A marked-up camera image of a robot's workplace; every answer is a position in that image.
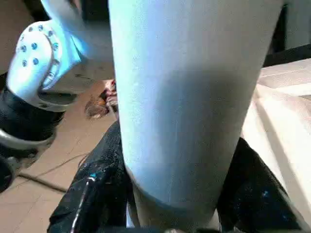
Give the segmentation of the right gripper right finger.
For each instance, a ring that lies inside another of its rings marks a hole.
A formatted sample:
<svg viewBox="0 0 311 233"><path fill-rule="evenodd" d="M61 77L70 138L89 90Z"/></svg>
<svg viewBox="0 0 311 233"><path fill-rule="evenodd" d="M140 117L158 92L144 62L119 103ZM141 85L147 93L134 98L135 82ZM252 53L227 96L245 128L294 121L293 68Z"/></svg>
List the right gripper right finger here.
<svg viewBox="0 0 311 233"><path fill-rule="evenodd" d="M249 144L239 138L217 212L223 231L246 233L302 230L303 217L273 172Z"/></svg>

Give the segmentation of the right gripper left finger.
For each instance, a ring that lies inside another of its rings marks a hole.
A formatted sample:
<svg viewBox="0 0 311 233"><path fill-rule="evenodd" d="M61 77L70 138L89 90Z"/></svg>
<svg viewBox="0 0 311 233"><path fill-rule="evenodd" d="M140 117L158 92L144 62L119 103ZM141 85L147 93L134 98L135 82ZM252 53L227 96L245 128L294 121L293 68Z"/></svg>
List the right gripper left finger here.
<svg viewBox="0 0 311 233"><path fill-rule="evenodd" d="M123 161L120 124L114 122L78 168L50 216L50 233L128 233L131 183Z"/></svg>

